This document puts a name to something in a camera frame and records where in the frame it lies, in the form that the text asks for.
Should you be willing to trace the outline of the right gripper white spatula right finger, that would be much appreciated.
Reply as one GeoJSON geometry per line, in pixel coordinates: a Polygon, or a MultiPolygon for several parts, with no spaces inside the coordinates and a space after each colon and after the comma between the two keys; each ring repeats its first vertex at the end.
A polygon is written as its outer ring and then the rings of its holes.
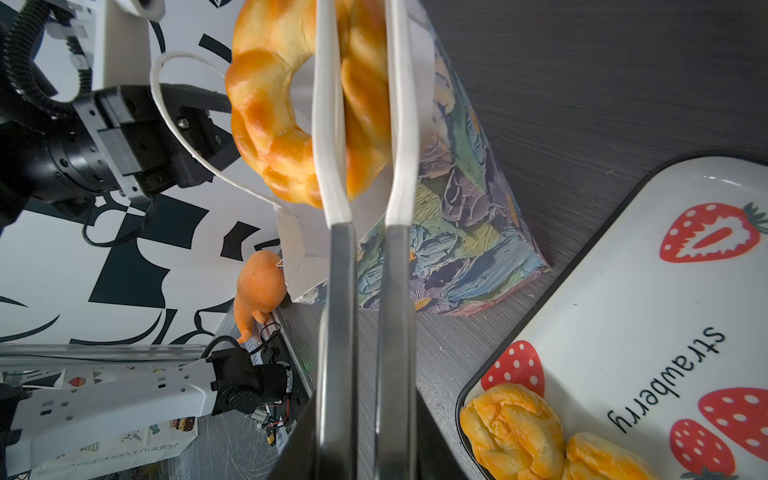
{"type": "Polygon", "coordinates": [[[415,310],[409,295],[410,230],[420,129],[408,6],[387,1],[393,182],[385,212],[379,305],[374,477],[416,477],[415,310]]]}

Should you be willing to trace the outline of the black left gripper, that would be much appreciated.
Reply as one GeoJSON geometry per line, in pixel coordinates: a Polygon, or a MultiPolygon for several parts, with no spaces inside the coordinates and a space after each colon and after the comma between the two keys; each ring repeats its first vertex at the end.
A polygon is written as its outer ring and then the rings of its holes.
{"type": "Polygon", "coordinates": [[[1,222],[48,204],[77,219],[100,196],[147,204],[165,190],[212,179],[172,134],[147,86],[79,96],[73,116],[53,119],[1,90],[1,222]]]}

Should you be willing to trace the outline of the right gripper white spatula left finger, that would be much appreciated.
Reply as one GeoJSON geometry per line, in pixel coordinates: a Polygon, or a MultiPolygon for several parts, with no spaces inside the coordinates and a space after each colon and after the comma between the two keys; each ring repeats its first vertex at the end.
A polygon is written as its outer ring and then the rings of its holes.
{"type": "Polygon", "coordinates": [[[327,302],[321,317],[316,400],[318,479],[357,475],[357,326],[355,229],[346,192],[344,99],[337,13],[316,3],[312,103],[313,155],[330,230],[327,302]]]}

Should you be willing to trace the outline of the round bread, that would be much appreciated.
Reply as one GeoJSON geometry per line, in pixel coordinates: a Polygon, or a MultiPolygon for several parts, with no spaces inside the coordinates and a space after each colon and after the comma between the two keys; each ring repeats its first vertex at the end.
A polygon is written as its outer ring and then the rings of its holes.
{"type": "Polygon", "coordinates": [[[559,416],[538,394],[499,384],[470,400],[459,423],[475,460],[495,479],[559,479],[565,438],[559,416]]]}

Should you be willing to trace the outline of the ring donut bread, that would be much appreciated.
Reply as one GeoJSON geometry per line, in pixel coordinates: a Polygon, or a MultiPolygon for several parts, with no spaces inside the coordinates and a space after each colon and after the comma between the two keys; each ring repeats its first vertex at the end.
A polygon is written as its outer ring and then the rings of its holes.
{"type": "MultiPolygon", "coordinates": [[[[346,186],[356,199],[391,162],[385,6],[335,4],[346,129],[346,186]]],[[[313,1],[247,1],[226,73],[232,135],[245,163],[279,199],[322,205],[309,133],[316,51],[313,1]]]]}

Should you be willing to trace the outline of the croissant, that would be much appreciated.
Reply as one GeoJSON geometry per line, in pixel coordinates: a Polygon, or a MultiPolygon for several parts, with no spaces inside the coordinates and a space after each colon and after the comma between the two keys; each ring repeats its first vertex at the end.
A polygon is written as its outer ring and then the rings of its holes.
{"type": "Polygon", "coordinates": [[[657,479],[645,460],[588,432],[573,435],[566,446],[563,480],[657,479]]]}

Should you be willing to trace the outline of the floral white paper bag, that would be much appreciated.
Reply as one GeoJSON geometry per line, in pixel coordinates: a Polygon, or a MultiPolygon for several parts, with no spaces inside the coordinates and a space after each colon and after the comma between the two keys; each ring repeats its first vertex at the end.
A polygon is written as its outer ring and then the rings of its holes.
{"type": "MultiPolygon", "coordinates": [[[[410,230],[409,295],[417,310],[469,315],[506,298],[546,271],[521,220],[512,190],[418,1],[408,6],[420,129],[420,156],[410,230]]],[[[372,186],[349,199],[356,234],[357,303],[380,305],[385,212],[391,162],[372,186]]],[[[327,300],[330,230],[323,207],[277,198],[287,295],[297,303],[327,300]]]]}

